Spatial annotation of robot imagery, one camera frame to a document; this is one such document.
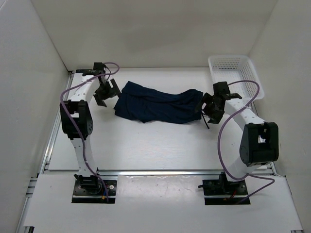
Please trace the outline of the navy blue shorts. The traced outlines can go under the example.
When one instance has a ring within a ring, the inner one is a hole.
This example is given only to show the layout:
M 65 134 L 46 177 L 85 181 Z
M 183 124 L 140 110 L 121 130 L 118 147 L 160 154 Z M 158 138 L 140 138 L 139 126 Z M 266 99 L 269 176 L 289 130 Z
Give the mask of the navy blue shorts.
M 169 94 L 128 81 L 115 104 L 115 115 L 142 123 L 162 121 L 187 124 L 202 118 L 195 108 L 203 92 L 189 89 L 179 94 Z

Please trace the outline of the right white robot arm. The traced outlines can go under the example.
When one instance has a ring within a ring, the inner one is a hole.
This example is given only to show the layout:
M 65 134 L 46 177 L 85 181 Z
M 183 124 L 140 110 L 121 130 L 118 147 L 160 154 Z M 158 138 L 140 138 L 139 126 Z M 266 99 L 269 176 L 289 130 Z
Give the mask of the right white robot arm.
M 229 117 L 222 124 L 217 138 L 219 161 L 225 178 L 219 180 L 218 188 L 224 194 L 231 193 L 238 181 L 250 176 L 254 170 L 279 158 L 278 125 L 257 116 L 249 105 L 255 99 L 244 101 L 238 93 L 231 93 L 229 83 L 213 84 L 213 95 L 205 93 L 196 107 L 209 118 L 209 124 L 219 124 L 224 114 Z M 226 166 L 221 154 L 222 133 L 226 124 L 234 120 L 242 130 L 238 158 Z

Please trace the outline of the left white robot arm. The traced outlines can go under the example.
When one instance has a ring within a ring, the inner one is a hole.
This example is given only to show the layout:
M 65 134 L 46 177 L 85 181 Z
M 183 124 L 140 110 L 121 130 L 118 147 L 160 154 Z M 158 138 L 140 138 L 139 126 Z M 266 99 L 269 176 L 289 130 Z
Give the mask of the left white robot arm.
M 100 193 L 104 198 L 108 197 L 107 186 L 95 165 L 90 144 L 94 124 L 89 103 L 95 99 L 99 106 L 106 106 L 106 99 L 120 96 L 121 92 L 111 78 L 119 69 L 119 65 L 114 62 L 96 62 L 93 69 L 82 74 L 79 84 L 60 95 L 62 130 L 74 147 L 79 166 L 76 181 L 89 193 Z

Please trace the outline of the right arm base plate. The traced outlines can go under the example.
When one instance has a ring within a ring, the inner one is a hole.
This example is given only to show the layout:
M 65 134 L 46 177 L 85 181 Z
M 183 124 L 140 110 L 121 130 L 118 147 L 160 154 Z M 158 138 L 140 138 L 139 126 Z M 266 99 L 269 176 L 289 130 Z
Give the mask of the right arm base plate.
M 205 205 L 250 205 L 245 181 L 202 180 L 198 189 L 204 193 Z

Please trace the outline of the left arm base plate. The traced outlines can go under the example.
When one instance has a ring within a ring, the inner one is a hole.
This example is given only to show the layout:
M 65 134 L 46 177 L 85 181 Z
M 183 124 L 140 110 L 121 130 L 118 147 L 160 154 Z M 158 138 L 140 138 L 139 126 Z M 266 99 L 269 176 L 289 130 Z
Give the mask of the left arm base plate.
M 117 180 L 104 180 L 107 192 L 102 183 L 96 181 L 94 176 L 83 178 L 81 181 L 82 183 L 76 177 L 71 199 L 72 203 L 115 203 Z

